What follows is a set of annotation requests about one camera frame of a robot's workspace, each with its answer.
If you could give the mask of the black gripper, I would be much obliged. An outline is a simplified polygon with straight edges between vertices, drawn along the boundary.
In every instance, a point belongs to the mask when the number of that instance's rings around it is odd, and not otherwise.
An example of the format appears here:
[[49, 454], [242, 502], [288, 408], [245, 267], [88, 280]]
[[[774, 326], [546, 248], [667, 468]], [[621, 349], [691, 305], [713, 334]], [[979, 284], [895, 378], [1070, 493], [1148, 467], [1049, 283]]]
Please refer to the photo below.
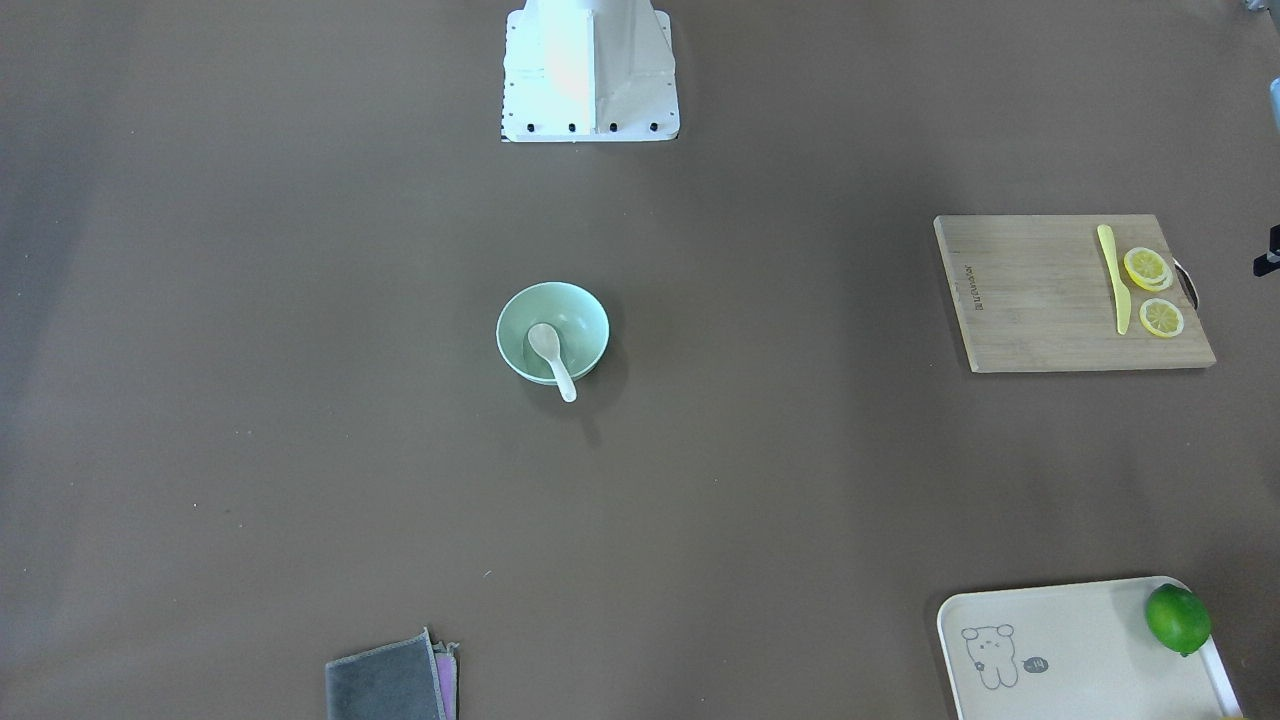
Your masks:
[[1268, 232], [1267, 251], [1253, 260], [1253, 275], [1265, 277], [1280, 268], [1280, 225], [1272, 225]]

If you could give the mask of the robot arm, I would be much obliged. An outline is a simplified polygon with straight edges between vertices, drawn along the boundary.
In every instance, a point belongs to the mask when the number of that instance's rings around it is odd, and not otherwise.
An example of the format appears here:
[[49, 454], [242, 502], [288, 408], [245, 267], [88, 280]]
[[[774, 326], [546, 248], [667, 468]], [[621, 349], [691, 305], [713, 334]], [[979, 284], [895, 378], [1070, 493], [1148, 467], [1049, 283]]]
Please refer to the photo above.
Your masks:
[[[1268, 86], [1268, 100], [1274, 117], [1274, 124], [1279, 129], [1280, 124], [1280, 79], [1276, 77]], [[1267, 250], [1253, 260], [1252, 272], [1254, 277], [1265, 277], [1279, 269], [1280, 252], [1280, 225], [1272, 225], [1268, 232]]]

